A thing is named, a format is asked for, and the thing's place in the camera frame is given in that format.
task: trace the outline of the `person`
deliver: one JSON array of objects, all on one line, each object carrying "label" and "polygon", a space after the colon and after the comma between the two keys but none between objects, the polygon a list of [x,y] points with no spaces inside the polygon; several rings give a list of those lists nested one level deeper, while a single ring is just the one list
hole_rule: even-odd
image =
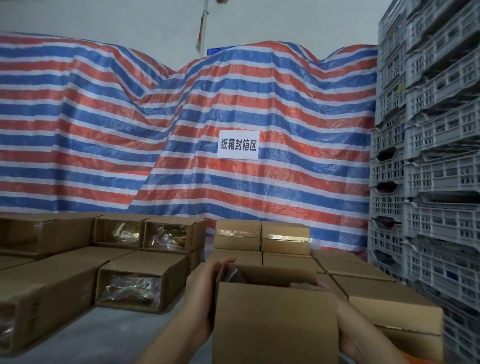
[{"label": "person", "polygon": [[[208,261],[190,275],[182,308],[136,364],[187,364],[190,361],[213,332],[209,313],[216,276],[223,264],[234,262],[235,259]],[[291,287],[329,291],[321,282],[317,286],[292,283]],[[402,353],[347,300],[337,298],[337,301],[339,350],[357,364],[434,364]]]}]

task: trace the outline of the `white paper sign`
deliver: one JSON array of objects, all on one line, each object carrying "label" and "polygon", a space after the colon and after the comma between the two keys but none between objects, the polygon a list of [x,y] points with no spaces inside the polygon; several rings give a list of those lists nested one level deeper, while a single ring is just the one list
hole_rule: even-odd
[{"label": "white paper sign", "polygon": [[220,130],[217,158],[258,159],[260,132],[251,130]]}]

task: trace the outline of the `stacked crates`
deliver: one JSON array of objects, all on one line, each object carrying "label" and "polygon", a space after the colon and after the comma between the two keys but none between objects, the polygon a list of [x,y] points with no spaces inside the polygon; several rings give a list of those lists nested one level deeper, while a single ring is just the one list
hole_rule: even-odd
[{"label": "stacked crates", "polygon": [[480,364],[480,0],[394,1],[378,49],[369,261],[435,298]]}]

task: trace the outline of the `striped tarp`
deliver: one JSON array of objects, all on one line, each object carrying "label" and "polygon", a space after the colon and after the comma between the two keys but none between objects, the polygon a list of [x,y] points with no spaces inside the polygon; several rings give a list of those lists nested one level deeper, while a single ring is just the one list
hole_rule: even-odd
[{"label": "striped tarp", "polygon": [[[123,47],[0,36],[0,211],[300,222],[364,250],[376,49],[263,42],[173,72]],[[217,159],[223,129],[260,159]]]}]

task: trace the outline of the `forearm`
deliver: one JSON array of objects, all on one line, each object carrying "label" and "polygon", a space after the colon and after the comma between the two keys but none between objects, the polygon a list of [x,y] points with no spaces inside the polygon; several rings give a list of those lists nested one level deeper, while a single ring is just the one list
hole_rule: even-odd
[{"label": "forearm", "polygon": [[187,315],[179,312],[135,364],[187,364],[197,348]]},{"label": "forearm", "polygon": [[355,343],[358,364],[408,364],[403,354],[358,309],[340,302],[338,325]]}]

